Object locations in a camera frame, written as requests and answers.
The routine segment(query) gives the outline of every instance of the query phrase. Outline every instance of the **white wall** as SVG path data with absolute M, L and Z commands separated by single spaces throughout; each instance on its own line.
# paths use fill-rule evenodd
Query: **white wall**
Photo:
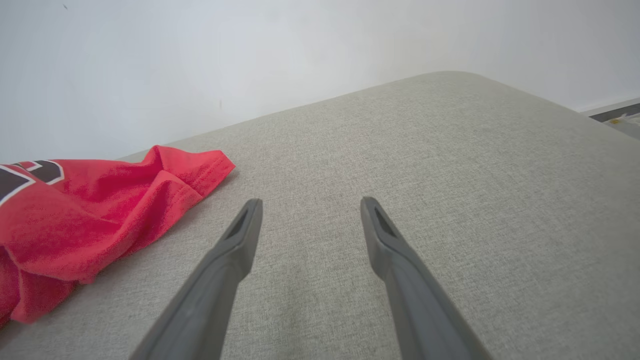
M 584 111 L 640 97 L 639 14 L 638 0 L 5 0 L 0 163 L 116 158 L 438 70 Z

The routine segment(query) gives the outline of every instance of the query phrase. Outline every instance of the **gray sofa cushion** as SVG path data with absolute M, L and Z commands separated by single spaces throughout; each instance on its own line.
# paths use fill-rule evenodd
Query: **gray sofa cushion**
M 376 197 L 497 359 L 640 352 L 640 142 L 480 76 L 426 74 L 170 144 L 237 165 L 6 359 L 124 359 L 251 197 L 264 200 L 227 359 L 399 357 L 359 202 Z M 142 154 L 126 160 L 139 161 Z

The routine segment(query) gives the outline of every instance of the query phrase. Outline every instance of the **textured fabric surface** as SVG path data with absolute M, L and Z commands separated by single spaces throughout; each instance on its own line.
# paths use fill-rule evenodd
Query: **textured fabric surface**
M 7 359 L 124 359 L 251 197 L 225 359 L 399 357 L 359 202 L 376 197 L 496 359 L 640 353 L 640 142 L 480 76 L 426 74 L 171 144 L 237 168 Z M 139 161 L 142 154 L 127 160 Z

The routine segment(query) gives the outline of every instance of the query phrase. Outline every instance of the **red fabric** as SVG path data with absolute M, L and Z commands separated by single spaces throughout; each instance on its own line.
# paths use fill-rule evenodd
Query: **red fabric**
M 0 167 L 0 179 L 32 182 L 0 199 L 0 326 L 34 322 L 75 284 L 156 241 L 235 167 L 221 151 L 162 146 L 141 163 L 38 163 Z M 43 175 L 56 165 L 57 178 Z

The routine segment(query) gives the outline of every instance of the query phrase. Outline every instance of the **baseboard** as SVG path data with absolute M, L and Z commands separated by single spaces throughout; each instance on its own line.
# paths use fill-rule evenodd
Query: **baseboard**
M 591 110 L 583 110 L 583 111 L 578 111 L 578 112 L 583 114 L 583 115 L 585 115 L 585 116 L 593 116 L 593 115 L 606 113 L 607 111 L 620 109 L 620 108 L 624 108 L 624 107 L 627 107 L 627 106 L 630 106 L 630 105 L 635 105 L 635 104 L 640 104 L 640 97 L 629 99 L 629 100 L 623 101 L 623 102 L 617 102 L 616 104 L 602 106 L 600 108 L 595 108 L 595 109 L 591 109 Z

